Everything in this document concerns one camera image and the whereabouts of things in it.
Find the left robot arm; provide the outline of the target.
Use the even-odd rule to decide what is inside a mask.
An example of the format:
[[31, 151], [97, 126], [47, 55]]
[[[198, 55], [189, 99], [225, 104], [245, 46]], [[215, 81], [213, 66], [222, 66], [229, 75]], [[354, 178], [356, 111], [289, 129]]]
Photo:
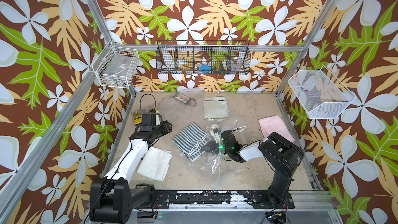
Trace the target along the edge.
[[90, 188], [89, 213], [86, 220], [99, 223], [125, 224], [132, 211], [155, 205], [153, 184], [129, 182], [139, 162], [156, 141], [172, 131], [173, 125], [155, 110], [142, 114], [142, 122], [129, 137], [129, 144], [116, 165], [102, 177], [96, 178]]

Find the clear plastic vacuum bag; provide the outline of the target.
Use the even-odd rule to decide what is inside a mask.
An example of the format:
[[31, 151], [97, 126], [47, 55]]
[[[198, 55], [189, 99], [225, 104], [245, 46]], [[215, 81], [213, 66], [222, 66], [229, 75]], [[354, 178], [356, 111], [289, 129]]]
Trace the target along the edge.
[[[219, 125], [219, 133], [211, 133], [210, 126], [212, 124]], [[238, 117], [205, 121], [205, 131], [209, 134], [208, 143], [202, 148], [205, 152], [192, 163], [195, 171], [199, 174], [199, 189], [221, 189], [223, 188], [222, 184], [241, 168], [240, 163], [232, 161], [225, 154], [221, 134], [228, 130], [236, 130], [234, 135], [237, 141], [242, 145], [246, 143], [247, 123]]]

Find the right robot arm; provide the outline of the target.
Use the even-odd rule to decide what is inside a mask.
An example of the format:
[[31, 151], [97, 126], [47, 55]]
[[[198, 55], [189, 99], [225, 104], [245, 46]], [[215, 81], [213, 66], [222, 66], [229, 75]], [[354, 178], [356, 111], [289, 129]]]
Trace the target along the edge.
[[233, 161], [247, 161], [264, 158], [274, 170], [273, 180], [262, 200], [250, 200], [254, 208], [275, 208], [283, 206], [288, 195], [293, 175], [304, 158], [302, 150], [277, 132], [272, 132], [264, 140], [241, 145], [233, 130], [221, 134], [222, 146]]

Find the pale green towel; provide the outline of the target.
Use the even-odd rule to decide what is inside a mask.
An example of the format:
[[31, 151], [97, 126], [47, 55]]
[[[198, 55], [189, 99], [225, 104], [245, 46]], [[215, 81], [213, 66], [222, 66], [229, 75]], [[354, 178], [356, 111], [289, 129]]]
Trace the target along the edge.
[[205, 120], [229, 118], [229, 107], [225, 97], [205, 97], [203, 106]]

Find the green white striped towel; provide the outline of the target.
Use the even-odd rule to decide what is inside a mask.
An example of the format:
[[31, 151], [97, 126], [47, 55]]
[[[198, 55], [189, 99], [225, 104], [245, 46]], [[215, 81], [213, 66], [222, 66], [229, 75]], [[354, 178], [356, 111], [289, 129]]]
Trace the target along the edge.
[[202, 148], [208, 143], [208, 136], [196, 123], [191, 123], [173, 138], [173, 143], [194, 162], [205, 152]]

